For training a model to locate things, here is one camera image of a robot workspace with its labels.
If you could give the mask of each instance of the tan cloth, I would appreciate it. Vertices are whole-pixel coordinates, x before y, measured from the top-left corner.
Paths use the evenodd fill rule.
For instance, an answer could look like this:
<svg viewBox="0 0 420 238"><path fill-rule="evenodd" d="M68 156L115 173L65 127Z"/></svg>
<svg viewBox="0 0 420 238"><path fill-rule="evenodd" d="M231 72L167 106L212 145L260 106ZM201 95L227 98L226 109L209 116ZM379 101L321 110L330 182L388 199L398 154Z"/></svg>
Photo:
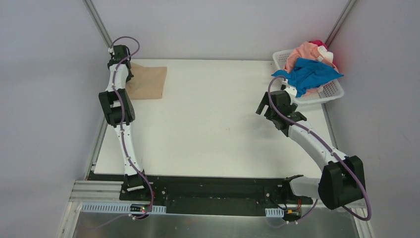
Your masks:
<svg viewBox="0 0 420 238"><path fill-rule="evenodd" d="M143 67L131 63L134 77L125 85L128 97L131 100L162 98L166 72L166 67Z"/></svg>

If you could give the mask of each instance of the laundry basket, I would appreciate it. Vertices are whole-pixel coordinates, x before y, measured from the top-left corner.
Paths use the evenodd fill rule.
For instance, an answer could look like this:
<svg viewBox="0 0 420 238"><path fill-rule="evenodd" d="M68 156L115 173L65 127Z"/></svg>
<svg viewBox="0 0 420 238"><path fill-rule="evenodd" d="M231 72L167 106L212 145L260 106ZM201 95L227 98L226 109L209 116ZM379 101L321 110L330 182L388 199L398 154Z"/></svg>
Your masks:
<svg viewBox="0 0 420 238"><path fill-rule="evenodd" d="M277 69L283 69L284 65L286 64L286 60L292 51L293 50L285 50L273 54L274 63ZM286 91L296 95L296 89L293 86L288 85L287 83L284 84L287 86ZM341 88L341 85L338 83L337 79L334 79L325 85L321 92L313 92L307 96L301 96L299 98L292 97L292 100L297 104L326 103L333 99L341 98L343 95L343 88Z"/></svg>

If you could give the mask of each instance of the white table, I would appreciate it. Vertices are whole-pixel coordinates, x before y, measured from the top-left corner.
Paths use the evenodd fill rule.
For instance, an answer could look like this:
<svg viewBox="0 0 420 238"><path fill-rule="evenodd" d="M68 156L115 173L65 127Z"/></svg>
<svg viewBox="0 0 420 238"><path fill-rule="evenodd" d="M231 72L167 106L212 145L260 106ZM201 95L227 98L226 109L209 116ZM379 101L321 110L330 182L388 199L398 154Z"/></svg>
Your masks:
<svg viewBox="0 0 420 238"><path fill-rule="evenodd" d="M133 59L167 66L159 100L133 100L133 141L148 175L319 178L307 153L255 113L276 71L271 61ZM279 83L272 90L279 89ZM298 107L331 144L321 105ZM123 174L118 139L108 126L96 174Z"/></svg>

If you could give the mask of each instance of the white wall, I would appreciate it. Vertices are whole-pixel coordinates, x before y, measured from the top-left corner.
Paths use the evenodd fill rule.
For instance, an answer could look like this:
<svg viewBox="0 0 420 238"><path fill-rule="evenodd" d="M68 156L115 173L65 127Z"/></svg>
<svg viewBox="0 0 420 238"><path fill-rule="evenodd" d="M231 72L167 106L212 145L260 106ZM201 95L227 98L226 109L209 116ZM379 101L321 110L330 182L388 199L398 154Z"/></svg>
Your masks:
<svg viewBox="0 0 420 238"><path fill-rule="evenodd" d="M332 44L338 147L364 162L378 238L419 237L420 1L361 0Z"/></svg>
<svg viewBox="0 0 420 238"><path fill-rule="evenodd" d="M81 0L3 0L0 29L0 236L52 238L95 141L109 56Z"/></svg>
<svg viewBox="0 0 420 238"><path fill-rule="evenodd" d="M140 41L136 58L271 60L303 41L326 40L347 0L93 2L112 39Z"/></svg>

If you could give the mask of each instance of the metal frame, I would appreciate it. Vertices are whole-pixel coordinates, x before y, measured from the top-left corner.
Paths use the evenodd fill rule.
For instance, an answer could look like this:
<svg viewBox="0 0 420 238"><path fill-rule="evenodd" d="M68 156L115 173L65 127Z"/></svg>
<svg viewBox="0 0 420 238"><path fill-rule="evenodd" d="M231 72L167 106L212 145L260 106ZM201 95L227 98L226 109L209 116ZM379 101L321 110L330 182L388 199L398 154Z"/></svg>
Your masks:
<svg viewBox="0 0 420 238"><path fill-rule="evenodd" d="M350 14L354 6L359 0L349 0L343 9L340 17L335 23L331 33L326 39L326 45L330 46L337 33L341 29L343 23L347 19L347 16ZM93 22L95 23L99 33L101 34L104 42L109 47L112 44L112 40L107 32L99 14L96 10L92 0L83 0L89 14L92 17ZM324 111L325 119L328 126L328 131L331 136L331 141L334 147L337 147L334 133L331 127L331 123L328 116L327 106L322 105ZM105 136L107 128L107 123L105 118L102 118L99 124L98 136L96 139L95 146L93 147L88 163L85 170L84 179L87 180L89 172L95 168L96 160L101 149L101 145ZM70 195L67 208L63 220L60 225L58 238L71 238L73 237L79 213L81 211L82 205L84 202L105 202L105 203L140 203L140 204L149 204L149 201L120 201L119 193L121 189L122 182L113 182L113 181L83 181L77 180L74 183L73 190ZM311 205L302 205L302 207L311 207ZM318 202L317 207L325 207L322 202ZM365 216L366 209L364 209L365 204L363 201L357 201L348 205L355 213ZM362 222L355 218L355 224L361 238L374 238L373 229L370 222Z"/></svg>

